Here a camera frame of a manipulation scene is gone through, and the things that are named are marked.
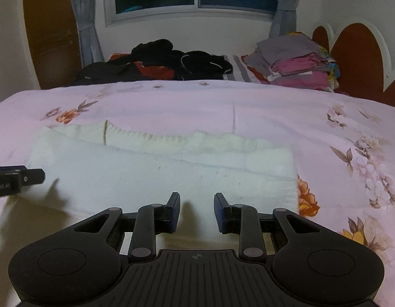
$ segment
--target curtain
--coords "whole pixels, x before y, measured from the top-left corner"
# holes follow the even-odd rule
[[[297,6],[299,0],[277,0],[277,11],[274,15],[269,37],[284,36],[297,28]]]
[[[95,0],[71,0],[71,5],[77,22],[81,65],[103,61],[95,30]]]

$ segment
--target flower print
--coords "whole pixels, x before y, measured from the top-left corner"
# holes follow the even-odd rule
[[[54,117],[54,116],[56,116],[60,111],[61,111],[61,107],[57,107],[57,108],[55,108],[55,109],[52,109],[51,111],[47,112],[47,113],[45,114],[45,116],[44,116],[43,118],[40,119],[40,121],[43,121],[43,120],[49,119],[49,118],[51,118],[51,117]]]
[[[345,162],[347,164],[347,168],[348,168],[348,172],[349,172],[349,176],[352,176],[353,172],[354,172],[354,168],[351,164],[352,161],[352,151],[351,148],[348,149],[347,153],[344,154],[343,152],[341,152],[340,150],[330,146],[331,150],[334,152],[334,154],[337,155],[337,157],[339,159],[341,159],[343,162]]]
[[[334,112],[334,114],[342,115],[343,117],[345,117],[344,107],[345,107],[344,105],[337,104],[337,105],[334,105],[331,110],[332,110],[332,112]]]
[[[357,222],[348,218],[348,226],[349,231],[344,229],[341,235],[368,247],[384,264],[389,263],[386,250],[392,247],[393,240],[385,233],[376,218],[368,216],[364,222],[359,217]]]
[[[99,90],[99,94],[88,96],[88,99],[101,99],[110,96],[113,94],[113,92],[110,91],[111,87],[112,84],[105,85],[101,90]]]
[[[82,103],[78,105],[77,109],[71,109],[69,111],[63,112],[61,115],[55,118],[55,120],[61,124],[69,124],[72,119],[78,117],[81,113],[87,112],[87,108],[97,103],[98,101],[93,101],[92,103],[86,103],[84,100]]]
[[[376,122],[377,124],[379,124],[379,122],[382,121],[382,119],[380,117],[378,117],[377,115],[373,115],[373,114],[369,114],[366,111],[363,111],[362,109],[358,110],[362,116],[364,116],[366,119],[371,120],[373,122]]]
[[[368,171],[368,168],[367,168],[367,163],[368,163],[368,159],[365,156],[358,157],[354,161],[354,166],[355,166],[356,170],[359,171],[359,176],[364,179],[371,177],[370,172]]]
[[[137,92],[138,90],[142,89],[143,85],[128,87],[125,89],[117,90],[117,93],[127,93],[127,92]]]
[[[374,171],[366,178],[365,190],[371,207],[379,209],[388,204],[395,204],[395,191],[392,185],[392,179],[381,171]]]
[[[298,184],[298,212],[300,216],[314,217],[320,207],[317,205],[315,195],[309,192],[308,183],[297,176]]]
[[[61,124],[68,124],[72,119],[78,117],[80,113],[76,109],[65,111],[61,115],[55,118],[55,120]]]
[[[337,118],[338,116],[335,117],[335,115],[331,115],[330,111],[327,112],[327,124],[331,127],[331,128],[335,128],[337,126],[340,126],[342,129],[344,129],[347,124],[343,123],[341,121],[338,120]]]
[[[335,110],[334,110],[333,108],[330,108],[330,109],[327,111],[327,114],[329,114],[330,117],[333,117],[333,116],[335,115]]]
[[[372,154],[383,153],[383,146],[389,144],[389,142],[379,137],[366,137],[362,136],[359,140],[362,147],[368,149]]]

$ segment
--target folded white towel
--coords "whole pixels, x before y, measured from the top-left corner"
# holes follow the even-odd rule
[[[229,134],[158,137],[108,122],[44,128],[29,167],[43,168],[46,180],[21,196],[78,216],[109,207],[134,212],[180,193],[178,228],[161,237],[164,247],[235,247],[236,239],[217,228],[217,192],[230,204],[249,204],[259,212],[298,208],[290,149]]]

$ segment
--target wooden headboard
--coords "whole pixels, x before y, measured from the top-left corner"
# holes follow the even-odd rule
[[[374,25],[358,19],[334,34],[329,24],[318,23],[312,39],[337,61],[342,91],[395,106],[395,69],[385,40]]]

